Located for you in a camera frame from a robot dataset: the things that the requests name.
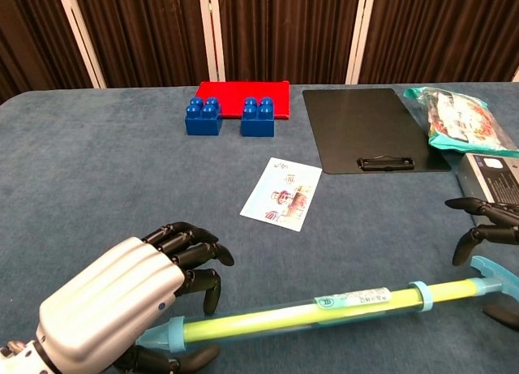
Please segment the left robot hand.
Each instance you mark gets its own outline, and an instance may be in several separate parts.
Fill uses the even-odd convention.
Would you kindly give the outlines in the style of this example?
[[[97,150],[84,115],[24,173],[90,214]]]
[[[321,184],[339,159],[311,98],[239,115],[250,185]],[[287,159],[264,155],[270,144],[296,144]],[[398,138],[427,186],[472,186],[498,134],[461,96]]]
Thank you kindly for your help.
[[[184,221],[123,240],[42,302],[36,352],[54,374],[101,374],[110,367],[184,374],[202,368],[218,348],[168,358],[136,340],[181,295],[202,291],[204,314],[216,311],[220,275],[201,267],[210,260],[234,264],[217,236]]]

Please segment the black clipboard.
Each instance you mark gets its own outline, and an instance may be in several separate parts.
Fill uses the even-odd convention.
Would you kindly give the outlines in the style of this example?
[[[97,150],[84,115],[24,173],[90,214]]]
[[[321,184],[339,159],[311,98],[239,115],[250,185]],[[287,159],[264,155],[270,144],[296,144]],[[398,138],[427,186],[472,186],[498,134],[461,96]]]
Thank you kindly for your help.
[[[325,173],[450,170],[393,89],[304,90],[302,95]]]

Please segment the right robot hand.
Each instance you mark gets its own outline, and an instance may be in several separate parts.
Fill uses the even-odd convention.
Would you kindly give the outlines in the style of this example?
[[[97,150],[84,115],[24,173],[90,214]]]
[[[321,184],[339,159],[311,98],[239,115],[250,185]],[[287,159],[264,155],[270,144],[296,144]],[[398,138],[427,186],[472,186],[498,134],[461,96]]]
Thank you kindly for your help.
[[[484,241],[519,246],[519,204],[492,203],[474,197],[446,200],[445,204],[491,222],[476,225],[459,238],[452,264],[459,266],[469,260],[470,266],[481,273],[482,277],[475,282],[477,295],[498,291],[519,303],[519,276],[492,260],[471,255]]]

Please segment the white illustrated card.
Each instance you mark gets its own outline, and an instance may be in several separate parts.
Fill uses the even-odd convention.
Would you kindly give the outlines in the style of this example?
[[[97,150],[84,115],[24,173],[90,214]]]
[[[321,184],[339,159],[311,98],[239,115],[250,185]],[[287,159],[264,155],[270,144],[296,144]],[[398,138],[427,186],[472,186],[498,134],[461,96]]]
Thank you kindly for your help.
[[[240,215],[299,232],[321,174],[319,167],[270,158]]]

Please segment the brown curtain screen panel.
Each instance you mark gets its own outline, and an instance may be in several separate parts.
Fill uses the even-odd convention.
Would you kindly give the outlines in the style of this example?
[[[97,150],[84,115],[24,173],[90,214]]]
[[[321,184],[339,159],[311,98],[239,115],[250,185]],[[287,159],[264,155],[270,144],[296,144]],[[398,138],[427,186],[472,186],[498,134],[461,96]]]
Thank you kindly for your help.
[[[95,88],[225,78],[218,0],[60,0]]]
[[[78,0],[0,0],[0,104],[28,91],[107,86]]]
[[[358,0],[345,82],[519,82],[519,0]]]
[[[199,0],[211,81],[356,84],[374,0]]]

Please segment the blue velvet table cloth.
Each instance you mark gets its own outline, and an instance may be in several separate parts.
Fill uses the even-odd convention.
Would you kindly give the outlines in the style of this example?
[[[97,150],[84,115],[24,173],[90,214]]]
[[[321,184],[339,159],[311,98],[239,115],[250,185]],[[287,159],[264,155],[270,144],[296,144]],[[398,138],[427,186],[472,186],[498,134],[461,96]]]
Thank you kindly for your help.
[[[195,88],[26,92],[0,105],[0,346],[33,338],[40,303],[106,249],[172,221],[213,232],[232,253],[219,266],[218,312],[315,296],[402,288],[474,275],[452,253],[471,227],[446,206],[453,171],[323,174],[298,232],[241,215],[272,157],[318,166],[294,85],[291,117],[272,138],[223,123],[192,137]],[[206,374],[519,374],[519,333],[485,316],[502,294],[326,329],[222,346]]]

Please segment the blue four-stud building block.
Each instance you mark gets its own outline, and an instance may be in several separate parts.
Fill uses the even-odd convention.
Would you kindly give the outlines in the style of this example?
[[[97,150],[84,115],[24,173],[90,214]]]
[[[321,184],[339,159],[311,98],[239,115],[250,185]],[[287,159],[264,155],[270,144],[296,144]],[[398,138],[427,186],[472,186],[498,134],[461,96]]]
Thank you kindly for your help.
[[[191,98],[185,116],[188,135],[219,135],[222,122],[221,105],[215,97]]]
[[[257,101],[248,97],[244,101],[241,118],[241,135],[247,137],[273,137],[275,135],[274,104],[271,97]]]

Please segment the red flat pad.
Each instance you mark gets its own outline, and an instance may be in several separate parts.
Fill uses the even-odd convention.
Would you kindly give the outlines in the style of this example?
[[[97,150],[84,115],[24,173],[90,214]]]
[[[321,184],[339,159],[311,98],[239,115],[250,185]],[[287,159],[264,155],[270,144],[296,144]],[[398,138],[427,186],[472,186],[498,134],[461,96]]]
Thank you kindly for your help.
[[[247,98],[253,97],[257,102],[262,98],[273,101],[274,118],[287,120],[290,118],[290,83],[259,81],[226,81],[201,82],[196,97],[206,101],[215,97],[221,106],[221,117],[236,119],[242,117],[242,108]]]

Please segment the teal snack bag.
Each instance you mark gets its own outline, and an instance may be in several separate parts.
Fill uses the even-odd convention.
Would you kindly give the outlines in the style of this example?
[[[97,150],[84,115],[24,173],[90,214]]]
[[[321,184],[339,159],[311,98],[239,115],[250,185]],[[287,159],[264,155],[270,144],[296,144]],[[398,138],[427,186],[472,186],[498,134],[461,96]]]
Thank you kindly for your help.
[[[519,158],[519,147],[485,101],[442,88],[407,88],[403,96],[427,112],[428,143],[439,150]]]

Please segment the yellow and cyan water pump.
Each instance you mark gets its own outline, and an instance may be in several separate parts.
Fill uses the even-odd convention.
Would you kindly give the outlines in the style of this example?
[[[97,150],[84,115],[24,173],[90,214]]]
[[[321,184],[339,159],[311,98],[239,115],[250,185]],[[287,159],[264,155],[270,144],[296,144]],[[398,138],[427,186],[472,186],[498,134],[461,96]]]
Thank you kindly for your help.
[[[433,307],[437,303],[482,296],[482,295],[476,294],[476,284],[475,284],[475,282],[478,279],[480,279],[481,277],[482,277],[482,275],[481,275],[481,273],[479,273],[478,277],[472,277],[472,278],[467,278],[467,279],[462,279],[462,280],[457,280],[457,281],[452,281],[452,282],[442,282],[442,283],[428,285],[430,287],[432,295],[433,295]]]

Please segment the grey printed cardboard box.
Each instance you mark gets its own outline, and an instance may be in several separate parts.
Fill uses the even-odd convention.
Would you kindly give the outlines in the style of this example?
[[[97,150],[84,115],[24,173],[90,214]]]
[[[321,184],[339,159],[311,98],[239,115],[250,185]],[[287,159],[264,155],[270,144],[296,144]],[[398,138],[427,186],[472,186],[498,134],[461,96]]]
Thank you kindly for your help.
[[[466,153],[457,168],[464,196],[519,205],[519,158]]]

